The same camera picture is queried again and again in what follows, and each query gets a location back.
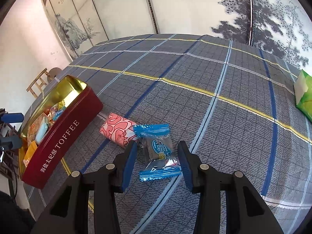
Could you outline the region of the orange snack packet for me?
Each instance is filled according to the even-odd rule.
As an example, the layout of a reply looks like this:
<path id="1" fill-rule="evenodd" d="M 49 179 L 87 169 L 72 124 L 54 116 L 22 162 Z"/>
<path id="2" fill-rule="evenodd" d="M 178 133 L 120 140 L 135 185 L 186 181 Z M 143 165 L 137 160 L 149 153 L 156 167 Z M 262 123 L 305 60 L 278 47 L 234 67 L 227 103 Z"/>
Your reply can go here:
<path id="1" fill-rule="evenodd" d="M 27 149 L 27 152 L 25 154 L 25 157 L 23 159 L 23 164 L 25 165 L 25 167 L 28 166 L 32 156 L 34 155 L 36 149 L 38 148 L 37 144 L 35 141 L 32 141 L 30 146 Z"/>

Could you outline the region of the clear fried twist snack pack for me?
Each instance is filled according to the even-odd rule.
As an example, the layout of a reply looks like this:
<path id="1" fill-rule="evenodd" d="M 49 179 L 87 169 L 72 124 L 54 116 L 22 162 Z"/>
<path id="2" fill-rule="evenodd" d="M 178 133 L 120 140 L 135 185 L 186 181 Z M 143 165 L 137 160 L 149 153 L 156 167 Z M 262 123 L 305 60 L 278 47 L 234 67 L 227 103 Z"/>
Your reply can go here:
<path id="1" fill-rule="evenodd" d="M 42 120 L 47 117 L 48 116 L 45 113 L 41 113 L 29 127 L 28 132 L 27 132 L 27 145 L 28 146 L 30 146 L 30 144 L 35 140 L 36 134 L 40 128 Z"/>

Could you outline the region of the blue soda cracker pack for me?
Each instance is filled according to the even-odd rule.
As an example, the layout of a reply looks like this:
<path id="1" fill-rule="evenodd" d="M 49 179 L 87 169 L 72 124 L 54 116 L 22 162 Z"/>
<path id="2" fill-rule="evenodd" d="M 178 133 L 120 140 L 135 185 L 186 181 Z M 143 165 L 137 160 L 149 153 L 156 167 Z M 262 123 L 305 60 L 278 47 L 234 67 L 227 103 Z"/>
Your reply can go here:
<path id="1" fill-rule="evenodd" d="M 35 137 L 35 142 L 37 145 L 40 144 L 40 142 L 42 141 L 42 139 L 45 136 L 48 129 L 49 129 L 49 123 L 42 121 L 42 123 L 41 123 L 41 125 L 37 131 L 36 137 Z"/>

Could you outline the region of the blue candy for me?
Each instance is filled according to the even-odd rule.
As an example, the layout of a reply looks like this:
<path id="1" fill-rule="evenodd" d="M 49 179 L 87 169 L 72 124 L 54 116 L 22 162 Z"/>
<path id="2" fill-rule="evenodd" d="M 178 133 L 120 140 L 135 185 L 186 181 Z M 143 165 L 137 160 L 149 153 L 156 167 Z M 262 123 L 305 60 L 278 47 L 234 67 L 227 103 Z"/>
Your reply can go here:
<path id="1" fill-rule="evenodd" d="M 146 167 L 139 172 L 140 181 L 162 180 L 181 174 L 168 124 L 134 125 L 133 130 L 146 159 Z"/>

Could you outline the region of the teal wrapped dark candy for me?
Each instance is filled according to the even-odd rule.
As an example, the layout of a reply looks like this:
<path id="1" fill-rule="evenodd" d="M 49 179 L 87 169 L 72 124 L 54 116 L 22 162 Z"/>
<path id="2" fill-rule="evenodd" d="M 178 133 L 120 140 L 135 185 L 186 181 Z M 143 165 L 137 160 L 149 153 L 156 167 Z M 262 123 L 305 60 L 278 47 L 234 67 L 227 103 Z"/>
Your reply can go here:
<path id="1" fill-rule="evenodd" d="M 60 116 L 61 114 L 65 111 L 66 107 L 62 107 L 60 110 L 56 111 L 53 115 L 51 115 L 51 119 L 53 121 L 56 121 Z"/>

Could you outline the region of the red gold toffee tin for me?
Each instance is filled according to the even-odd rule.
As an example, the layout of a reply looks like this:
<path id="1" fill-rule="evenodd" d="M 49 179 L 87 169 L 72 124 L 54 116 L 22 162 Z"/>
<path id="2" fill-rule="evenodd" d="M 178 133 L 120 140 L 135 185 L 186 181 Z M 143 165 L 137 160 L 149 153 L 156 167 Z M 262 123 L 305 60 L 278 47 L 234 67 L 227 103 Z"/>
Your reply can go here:
<path id="1" fill-rule="evenodd" d="M 64 101 L 66 109 L 48 129 L 35 150 L 27 166 L 23 159 L 28 150 L 28 132 L 31 125 L 55 104 Z M 19 149 L 19 173 L 21 180 L 38 189 L 43 189 L 52 172 L 64 157 L 83 130 L 102 110 L 103 103 L 92 88 L 83 81 L 65 76 L 31 113 L 22 126 L 20 137 L 22 147 Z"/>

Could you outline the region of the wooden stool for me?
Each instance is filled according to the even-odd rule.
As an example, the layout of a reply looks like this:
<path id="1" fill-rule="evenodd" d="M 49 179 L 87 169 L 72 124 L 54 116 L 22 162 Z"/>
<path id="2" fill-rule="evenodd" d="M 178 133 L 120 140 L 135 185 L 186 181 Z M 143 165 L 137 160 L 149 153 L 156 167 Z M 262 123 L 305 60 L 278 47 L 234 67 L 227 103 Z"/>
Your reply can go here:
<path id="1" fill-rule="evenodd" d="M 29 92 L 35 99 L 39 94 L 43 94 L 45 87 L 48 85 L 49 73 L 47 68 L 44 68 L 30 83 L 26 91 Z"/>

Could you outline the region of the pink patterned candy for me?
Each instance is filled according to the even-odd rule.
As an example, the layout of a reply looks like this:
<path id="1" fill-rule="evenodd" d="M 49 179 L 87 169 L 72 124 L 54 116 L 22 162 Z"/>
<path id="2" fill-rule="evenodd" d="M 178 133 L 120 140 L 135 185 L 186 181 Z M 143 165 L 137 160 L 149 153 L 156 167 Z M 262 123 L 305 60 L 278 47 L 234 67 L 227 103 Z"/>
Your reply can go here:
<path id="1" fill-rule="evenodd" d="M 139 138 L 133 130 L 135 122 L 116 113 L 109 113 L 99 132 L 119 147 L 126 149 L 131 141 L 137 142 Z"/>

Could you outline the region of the green tissue pack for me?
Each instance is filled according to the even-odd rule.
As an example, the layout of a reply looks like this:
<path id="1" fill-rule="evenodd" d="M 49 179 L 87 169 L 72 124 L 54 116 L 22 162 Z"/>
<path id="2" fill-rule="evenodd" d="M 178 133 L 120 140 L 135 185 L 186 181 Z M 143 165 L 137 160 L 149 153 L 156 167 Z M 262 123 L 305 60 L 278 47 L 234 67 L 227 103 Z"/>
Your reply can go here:
<path id="1" fill-rule="evenodd" d="M 294 83 L 296 107 L 312 121 L 312 79 L 311 76 L 301 70 Z"/>

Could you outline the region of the painted folding screen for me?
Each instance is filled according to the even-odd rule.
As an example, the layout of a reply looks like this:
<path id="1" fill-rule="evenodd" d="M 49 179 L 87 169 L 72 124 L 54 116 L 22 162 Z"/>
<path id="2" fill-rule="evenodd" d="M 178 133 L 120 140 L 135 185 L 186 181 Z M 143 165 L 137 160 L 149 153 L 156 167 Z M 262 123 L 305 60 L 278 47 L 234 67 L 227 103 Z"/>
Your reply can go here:
<path id="1" fill-rule="evenodd" d="M 299 0 L 42 0 L 68 54 L 148 33 L 232 39 L 311 72 L 311 19 Z"/>

